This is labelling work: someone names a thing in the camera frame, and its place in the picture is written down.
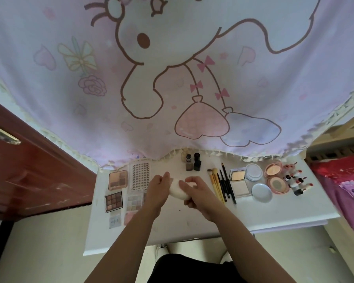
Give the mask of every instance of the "metal door handle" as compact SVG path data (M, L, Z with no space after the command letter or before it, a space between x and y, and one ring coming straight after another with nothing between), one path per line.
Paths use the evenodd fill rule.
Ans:
M5 132L3 129L0 129L0 140L13 145L21 144L19 139Z

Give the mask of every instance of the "door panel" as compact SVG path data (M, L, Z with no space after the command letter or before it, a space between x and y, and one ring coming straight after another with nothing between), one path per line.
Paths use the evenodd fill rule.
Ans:
M0 105L0 219L15 220L92 202L96 175Z

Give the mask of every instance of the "pink bow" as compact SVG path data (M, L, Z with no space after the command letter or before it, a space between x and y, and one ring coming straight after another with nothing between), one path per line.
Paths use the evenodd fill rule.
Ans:
M230 95L228 91L225 88L223 88L222 93L215 93L215 96L216 96L216 100L219 100L221 97L229 97Z
M190 92L193 92L196 88L203 88L202 81L198 81L197 85L190 85Z
M200 71L204 72L205 67L208 66L208 65L212 65L212 64L215 64L215 61L213 61L211 57L206 56L205 62L204 63L199 63L199 64L197 64L197 66L198 66Z

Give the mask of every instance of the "hand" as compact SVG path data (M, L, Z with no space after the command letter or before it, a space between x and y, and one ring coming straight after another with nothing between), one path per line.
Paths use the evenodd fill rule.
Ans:
M191 187L187 183L196 183L197 185ZM219 201L200 176L190 176L185 181L180 180L178 184L181 190L191 196L190 200L183 202L184 205L198 209L207 220L214 222L215 216L225 208L225 205Z
M160 215L161 207L165 204L171 186L171 176L165 172L164 176L156 175L149 182L146 201L142 209L148 210L157 218Z

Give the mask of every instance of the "person's right hand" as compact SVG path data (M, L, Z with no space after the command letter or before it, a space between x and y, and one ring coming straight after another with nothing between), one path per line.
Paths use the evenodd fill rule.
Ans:
M225 208L225 205L219 201L200 176L190 176L185 181L180 180L178 184L181 190L191 196L190 200L183 202L184 205L198 209L207 220L214 222L215 216Z

